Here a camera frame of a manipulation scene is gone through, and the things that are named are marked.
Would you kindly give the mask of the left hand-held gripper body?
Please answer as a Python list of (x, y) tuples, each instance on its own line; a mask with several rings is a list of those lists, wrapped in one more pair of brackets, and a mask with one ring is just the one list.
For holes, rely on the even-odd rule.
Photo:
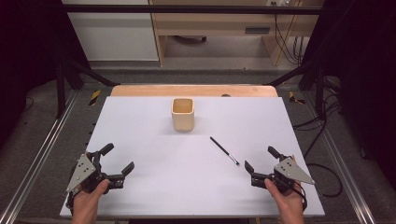
[(125, 180), (125, 170), (118, 175), (107, 175), (102, 171), (100, 160), (106, 152), (95, 151), (81, 154), (71, 174), (65, 194), (77, 194), (81, 190), (93, 192), (105, 179), (110, 181), (106, 192), (110, 189), (122, 189)]

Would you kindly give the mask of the beige square cup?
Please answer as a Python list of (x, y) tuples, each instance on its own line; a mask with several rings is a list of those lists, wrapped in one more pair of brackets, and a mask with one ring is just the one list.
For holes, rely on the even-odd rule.
[(191, 98), (176, 98), (171, 106), (173, 127), (178, 132), (194, 128), (194, 101)]

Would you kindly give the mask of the black frame strut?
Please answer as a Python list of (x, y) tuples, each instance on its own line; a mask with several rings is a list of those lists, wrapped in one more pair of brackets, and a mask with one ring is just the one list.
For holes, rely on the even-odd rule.
[(74, 61), (63, 61), (58, 65), (55, 70), (56, 73), (56, 89), (57, 89), (57, 102), (58, 111), (56, 118), (60, 118), (66, 110), (65, 88), (64, 82), (67, 81), (73, 90), (81, 90), (84, 82), (80, 77), (81, 74), (87, 75), (94, 80), (102, 83), (108, 87), (118, 86), (118, 83), (113, 82), (99, 74), (93, 72), (89, 66), (83, 66)]
[(303, 76), (298, 83), (298, 87), (301, 91), (307, 91), (312, 87), (313, 84), (316, 84), (315, 111), (321, 120), (325, 120), (326, 113), (323, 99), (325, 76), (323, 74), (320, 62), (316, 62), (315, 60), (309, 60), (307, 63), (304, 63), (297, 68), (289, 71), (286, 75), (270, 81), (269, 83), (264, 83), (264, 86), (276, 87), (281, 83), (298, 75)]

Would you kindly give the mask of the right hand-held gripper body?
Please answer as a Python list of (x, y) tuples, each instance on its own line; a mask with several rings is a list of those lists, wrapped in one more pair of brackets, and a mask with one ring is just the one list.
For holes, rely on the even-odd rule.
[(269, 174), (259, 174), (250, 168), (250, 181), (253, 187), (265, 189), (264, 180), (270, 179), (281, 193), (293, 189), (294, 182), (304, 182), (314, 185), (315, 181), (307, 174), (291, 156), (284, 156), (283, 154), (276, 155), (279, 163), (274, 167), (274, 171)]

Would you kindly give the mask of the person's left hand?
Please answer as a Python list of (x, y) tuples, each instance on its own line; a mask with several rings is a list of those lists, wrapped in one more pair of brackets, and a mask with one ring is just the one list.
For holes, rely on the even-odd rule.
[(101, 181), (95, 190), (91, 193), (81, 191), (74, 198), (74, 209), (82, 211), (83, 209), (96, 209), (99, 200), (107, 190), (109, 181), (107, 179)]

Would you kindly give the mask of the black curtain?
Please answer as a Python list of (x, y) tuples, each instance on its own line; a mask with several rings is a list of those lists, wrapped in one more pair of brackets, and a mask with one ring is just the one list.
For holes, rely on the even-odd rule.
[(396, 0), (324, 0), (308, 49), (340, 21), (323, 62), (338, 77), (348, 121), (362, 148), (396, 190)]
[(11, 136), (27, 93), (55, 79), (56, 63), (50, 45), (37, 31), (28, 15), (59, 38), (63, 53), (87, 66), (88, 59), (65, 11), (57, 9), (62, 0), (0, 0), (0, 148)]

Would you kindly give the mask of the white power strip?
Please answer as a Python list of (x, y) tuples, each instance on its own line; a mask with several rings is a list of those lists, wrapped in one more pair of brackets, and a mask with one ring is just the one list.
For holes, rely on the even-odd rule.
[(291, 7), (295, 0), (267, 0), (267, 7)]

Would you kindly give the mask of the black pen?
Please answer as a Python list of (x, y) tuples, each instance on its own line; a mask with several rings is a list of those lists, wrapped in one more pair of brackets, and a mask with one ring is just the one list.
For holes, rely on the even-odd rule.
[(209, 136), (209, 139), (220, 149), (222, 150), (232, 161), (235, 165), (239, 166), (240, 162), (231, 154), (229, 153), (215, 138)]

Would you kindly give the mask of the yellow black tape marker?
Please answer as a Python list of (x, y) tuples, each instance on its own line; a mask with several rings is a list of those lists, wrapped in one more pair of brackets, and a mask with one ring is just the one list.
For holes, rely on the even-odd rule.
[(296, 104), (299, 104), (299, 105), (305, 105), (305, 100), (297, 99), (294, 96), (293, 91), (289, 91), (289, 99), (290, 99), (290, 102), (293, 102), (293, 103), (296, 103)]
[(99, 91), (99, 90), (96, 90), (96, 91), (93, 92), (92, 98), (91, 98), (91, 100), (89, 102), (89, 105), (95, 105), (95, 103), (96, 103), (96, 101), (97, 101), (97, 99), (98, 99), (98, 97), (100, 95), (100, 92), (101, 91)]

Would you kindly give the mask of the person's right hand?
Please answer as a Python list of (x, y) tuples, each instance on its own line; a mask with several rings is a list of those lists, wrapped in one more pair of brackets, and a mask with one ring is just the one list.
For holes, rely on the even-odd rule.
[(268, 178), (264, 180), (264, 184), (280, 212), (303, 212), (303, 199), (298, 193), (292, 190), (290, 193), (282, 194)]

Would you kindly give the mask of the aluminium floor rail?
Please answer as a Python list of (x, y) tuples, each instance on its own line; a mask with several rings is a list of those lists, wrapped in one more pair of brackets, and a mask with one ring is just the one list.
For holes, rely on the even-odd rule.
[(78, 94), (79, 91), (70, 91), (64, 111), (52, 124), (49, 133), (47, 134), (40, 149), (36, 153), (35, 158), (26, 172), (22, 182), (15, 191), (11, 201), (7, 204), (7, 207), (0, 215), (0, 224), (13, 224), (13, 222), (16, 220), (27, 196), (33, 187), (33, 184), (41, 172), (48, 155), (51, 153), (52, 148), (61, 130), (63, 129), (66, 120), (68, 119), (70, 111), (75, 105)]
[(358, 184), (351, 173), (350, 169), (347, 167), (338, 146), (336, 145), (332, 134), (329, 130), (330, 117), (328, 116), (328, 109), (333, 111), (337, 106), (339, 106), (334, 93), (330, 91), (326, 93), (324, 98), (320, 100), (322, 103), (322, 109), (324, 110), (324, 116), (327, 119), (326, 125), (323, 128), (321, 138), (328, 151), (329, 157), (335, 168), (336, 173), (340, 177), (341, 183), (343, 185), (343, 192), (348, 197), (348, 200), (354, 210), (356, 217), (360, 224), (375, 224), (374, 215), (369, 208), (367, 202), (365, 201)]

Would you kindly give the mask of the black horizontal frame bar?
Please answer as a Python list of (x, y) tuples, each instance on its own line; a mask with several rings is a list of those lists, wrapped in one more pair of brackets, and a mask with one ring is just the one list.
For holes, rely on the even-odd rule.
[(182, 5), (62, 5), (67, 12), (320, 15), (321, 7), (235, 7)]

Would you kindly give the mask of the wooden table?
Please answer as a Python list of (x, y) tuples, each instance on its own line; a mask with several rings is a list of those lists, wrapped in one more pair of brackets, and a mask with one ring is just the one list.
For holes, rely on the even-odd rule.
[(231, 96), (277, 97), (276, 89), (263, 85), (119, 85), (111, 96)]

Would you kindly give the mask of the white table board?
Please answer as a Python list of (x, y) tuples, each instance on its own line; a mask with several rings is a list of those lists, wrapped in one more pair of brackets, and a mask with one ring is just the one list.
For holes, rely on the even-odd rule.
[[(304, 158), (279, 97), (196, 97), (192, 131), (174, 129), (170, 97), (108, 97), (88, 144), (96, 151), (114, 145), (101, 164), (119, 173), (134, 170), (122, 189), (104, 195), (99, 217), (200, 218), (274, 217), (270, 193), (253, 187), (245, 161), (270, 174), (277, 160), (269, 146)], [(237, 166), (210, 139), (239, 162)]]

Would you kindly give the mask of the white cabinet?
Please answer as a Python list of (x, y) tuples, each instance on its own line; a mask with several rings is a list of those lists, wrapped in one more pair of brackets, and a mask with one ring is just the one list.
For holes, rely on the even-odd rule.
[(68, 13), (90, 62), (158, 61), (149, 13)]

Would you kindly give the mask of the light wooden desk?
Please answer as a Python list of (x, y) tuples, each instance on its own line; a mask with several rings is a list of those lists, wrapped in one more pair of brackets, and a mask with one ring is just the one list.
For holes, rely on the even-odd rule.
[[(148, 0), (155, 5), (266, 7), (267, 0)], [(325, 0), (295, 0), (292, 7), (322, 7)], [(316, 15), (154, 13), (156, 35), (257, 35), (262, 38), (272, 65), (284, 60), (292, 36), (308, 38)]]

